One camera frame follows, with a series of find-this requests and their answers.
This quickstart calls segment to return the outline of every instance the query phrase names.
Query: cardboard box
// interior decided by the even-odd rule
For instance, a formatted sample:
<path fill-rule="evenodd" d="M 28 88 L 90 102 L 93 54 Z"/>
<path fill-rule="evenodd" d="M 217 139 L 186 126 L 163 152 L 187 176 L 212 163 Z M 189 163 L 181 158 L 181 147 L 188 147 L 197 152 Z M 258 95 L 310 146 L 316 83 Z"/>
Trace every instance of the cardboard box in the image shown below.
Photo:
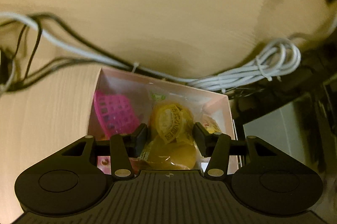
<path fill-rule="evenodd" d="M 226 95 L 113 68 L 102 68 L 96 83 L 96 90 L 101 90 L 107 94 L 123 94 L 127 96 L 140 122 L 145 124 L 148 124 L 152 112 L 149 88 L 153 87 L 187 98 L 187 100 L 192 103 L 202 104 L 203 112 L 210 115 L 217 122 L 222 132 L 229 135 L 232 139 L 235 139 L 229 100 Z M 92 105 L 91 108 L 88 135 L 95 136 L 96 140 L 104 138 L 104 133 L 98 122 L 94 105 Z M 237 169 L 237 157 L 231 156 L 228 173 L 234 173 Z"/>

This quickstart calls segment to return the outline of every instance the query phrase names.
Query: pink plastic basket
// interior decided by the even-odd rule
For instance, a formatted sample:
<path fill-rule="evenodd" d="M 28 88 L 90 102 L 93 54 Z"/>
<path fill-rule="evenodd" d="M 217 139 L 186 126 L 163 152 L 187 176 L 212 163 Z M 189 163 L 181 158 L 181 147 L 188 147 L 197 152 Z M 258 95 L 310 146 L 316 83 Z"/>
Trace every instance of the pink plastic basket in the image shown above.
<path fill-rule="evenodd" d="M 140 124 L 129 99 L 124 95 L 106 95 L 97 90 L 94 107 L 107 139 L 116 134 L 131 134 Z"/>

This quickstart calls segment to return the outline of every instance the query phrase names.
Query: pink box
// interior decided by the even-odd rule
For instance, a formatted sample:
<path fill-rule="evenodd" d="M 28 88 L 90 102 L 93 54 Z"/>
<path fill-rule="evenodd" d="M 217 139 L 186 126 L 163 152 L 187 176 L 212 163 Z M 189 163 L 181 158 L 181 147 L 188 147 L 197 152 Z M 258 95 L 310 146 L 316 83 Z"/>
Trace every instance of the pink box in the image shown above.
<path fill-rule="evenodd" d="M 159 87 L 170 93 L 184 96 L 189 101 L 202 104 L 203 111 L 217 122 L 222 132 L 229 135 L 232 139 L 235 139 L 229 100 L 226 95 L 113 68 L 101 69 L 97 77 L 96 90 L 101 90 L 104 93 L 127 96 L 139 121 L 148 124 L 152 112 L 152 102 L 148 95 L 149 85 Z M 104 132 L 97 119 L 94 104 L 92 104 L 89 117 L 88 135 L 95 136 L 96 140 L 104 138 Z M 237 157 L 231 156 L 228 173 L 234 173 L 237 169 Z"/>

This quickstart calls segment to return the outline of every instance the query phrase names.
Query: triangular cutout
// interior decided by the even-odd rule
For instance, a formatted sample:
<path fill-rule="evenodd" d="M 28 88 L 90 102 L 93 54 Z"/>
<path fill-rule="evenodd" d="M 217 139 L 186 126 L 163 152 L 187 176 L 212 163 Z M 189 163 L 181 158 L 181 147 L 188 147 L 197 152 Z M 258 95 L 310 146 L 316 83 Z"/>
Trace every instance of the triangular cutout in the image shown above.
<path fill-rule="evenodd" d="M 84 151 L 86 142 L 80 142 L 77 145 L 71 147 L 69 150 L 62 153 L 62 155 L 69 157 L 80 157 Z"/>
<path fill-rule="evenodd" d="M 263 146 L 261 143 L 255 143 L 255 149 L 257 152 L 257 155 L 260 157 L 275 157 L 276 153 L 272 152 L 265 146 Z"/>

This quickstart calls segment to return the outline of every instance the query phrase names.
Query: ribbed black surface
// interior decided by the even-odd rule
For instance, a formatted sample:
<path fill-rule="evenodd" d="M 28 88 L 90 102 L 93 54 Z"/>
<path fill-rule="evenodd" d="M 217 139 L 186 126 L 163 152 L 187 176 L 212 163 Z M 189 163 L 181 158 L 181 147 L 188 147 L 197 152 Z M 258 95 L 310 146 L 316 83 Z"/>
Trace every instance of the ribbed black surface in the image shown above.
<path fill-rule="evenodd" d="M 321 224 L 308 212 L 291 218 L 264 216 L 242 206 L 220 181 L 198 171 L 141 171 L 114 184 L 106 198 L 77 215 L 48 218 L 26 213 L 17 224 Z"/>

